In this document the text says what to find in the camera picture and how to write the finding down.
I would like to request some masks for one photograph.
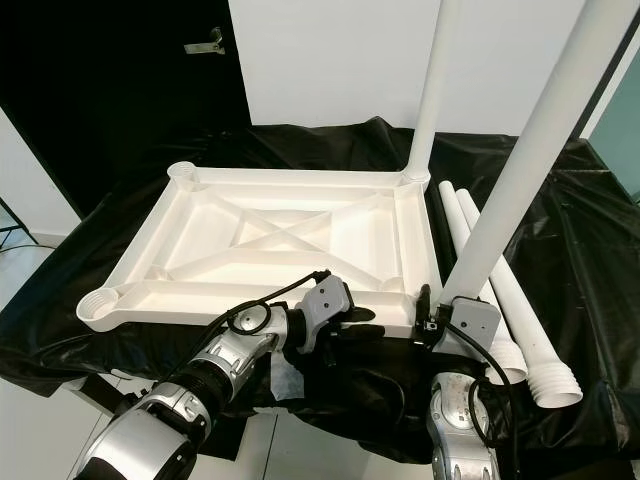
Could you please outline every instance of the black door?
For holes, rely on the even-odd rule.
[[[81,214],[172,131],[250,123],[226,0],[6,3],[0,104]]]

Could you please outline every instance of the cable connector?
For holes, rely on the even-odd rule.
[[[414,345],[432,351],[442,336],[447,324],[451,321],[452,307],[440,305],[435,317],[431,317],[431,287],[423,285],[416,300],[416,320],[411,335]]]
[[[320,283],[321,281],[323,281],[325,278],[329,277],[331,275],[331,271],[329,269],[327,270],[316,270],[315,272],[313,272],[311,274],[311,277],[316,281],[316,285],[318,283]]]

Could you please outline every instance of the black plastic sheet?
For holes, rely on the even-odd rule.
[[[166,168],[198,166],[400,170],[412,131],[379,118],[346,127],[252,127],[186,132],[158,145],[54,251],[0,313],[0,375],[40,395],[89,372],[119,369],[159,379],[187,352],[200,327],[125,324],[95,333],[75,316],[101,285],[164,189]],[[481,207],[515,138],[439,134],[427,208],[443,280],[455,254],[437,183],[468,188]],[[640,454],[640,210],[591,147],[571,141],[559,156],[505,256],[559,356],[585,393],[558,410],[535,406],[516,388],[525,478],[548,478],[601,458]],[[303,420],[403,462],[428,463],[424,416],[438,371],[477,371],[474,362],[425,356],[408,342],[336,346],[337,368],[311,359],[304,401],[285,401]],[[271,406],[268,361],[228,415]],[[491,399],[489,408],[496,410]]]

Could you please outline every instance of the white column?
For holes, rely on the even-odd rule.
[[[480,217],[478,208],[467,190],[458,190],[457,195],[469,227],[474,228]],[[558,357],[502,255],[491,272],[491,283],[529,367],[527,382],[536,404],[542,408],[560,408],[582,400],[582,390],[573,372]]]
[[[438,112],[442,103],[449,53],[456,38],[459,10],[460,0],[442,0],[440,2],[431,53],[429,54],[429,64],[422,88],[418,121],[411,143],[409,162],[404,169],[405,176],[412,181],[427,179],[429,157],[431,156],[433,137],[436,133]]]
[[[609,64],[636,0],[587,0],[440,303],[475,297],[502,254]]]
[[[467,242],[467,238],[469,238],[469,225],[467,225],[467,221],[464,218],[462,208],[458,203],[458,198],[456,197],[456,192],[451,182],[442,182],[439,185],[439,190],[442,204],[444,205],[444,212],[447,217],[447,223],[449,224],[449,231],[453,239],[453,246],[456,254],[460,255],[464,244]],[[488,280],[480,290],[480,300],[490,303],[500,311],[498,300]],[[519,383],[527,378],[527,365],[522,357],[522,352],[518,345],[511,339],[511,335],[503,318],[500,318],[500,323],[498,324],[498,329],[496,330],[489,353],[498,362],[500,367],[502,367],[510,383]],[[496,372],[492,366],[487,367],[486,375],[494,385],[502,385],[502,380],[498,372]]]

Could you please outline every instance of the gray floor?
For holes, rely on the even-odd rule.
[[[5,248],[31,244],[13,232]],[[20,248],[0,254],[0,309],[50,254]],[[107,376],[123,391],[150,382]],[[41,398],[0,380],[0,477],[72,479],[77,461],[109,419],[66,390]],[[355,442],[311,427],[287,413],[249,419],[235,462],[200,456],[190,480],[432,479],[430,466],[404,465],[372,455]]]

